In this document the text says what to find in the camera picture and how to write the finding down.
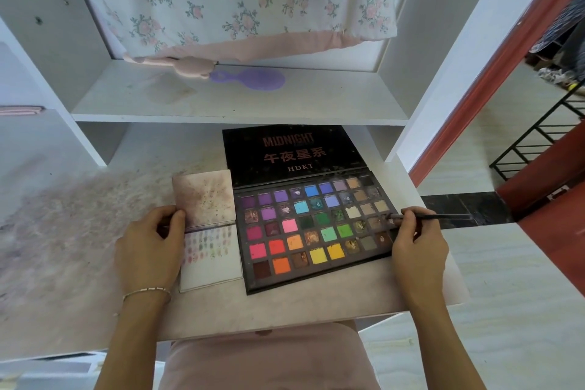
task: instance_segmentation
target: right hand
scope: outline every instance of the right hand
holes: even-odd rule
[[[392,264],[396,279],[408,308],[434,309],[444,306],[443,272],[449,246],[441,234],[438,220],[424,220],[417,239],[414,212],[434,215],[422,207],[402,209],[404,219],[392,246]]]

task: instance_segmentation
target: pink clothing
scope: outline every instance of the pink clothing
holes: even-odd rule
[[[175,342],[160,390],[376,389],[359,335],[337,323]]]

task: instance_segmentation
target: hand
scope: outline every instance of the hand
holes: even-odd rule
[[[429,306],[444,306],[443,272],[449,246],[441,234],[437,220],[421,221],[420,235],[415,239],[417,219],[414,212],[434,215],[422,207],[402,209],[404,219],[392,246],[392,264],[396,279],[408,308],[413,311]]]
[[[139,221],[131,222],[116,241],[114,264],[124,294],[149,287],[171,289],[179,275],[185,240],[185,212],[176,209],[168,205],[150,210]],[[163,239],[156,227],[171,215],[168,236]]]

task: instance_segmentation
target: makeup brush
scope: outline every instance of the makeup brush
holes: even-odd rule
[[[431,219],[461,219],[461,220],[472,220],[471,214],[421,214],[414,213],[417,220],[431,220]],[[388,214],[386,219],[404,219],[403,214]]]

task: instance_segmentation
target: palette lid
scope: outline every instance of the palette lid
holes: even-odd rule
[[[366,167],[342,126],[224,129],[223,143],[234,188]]]

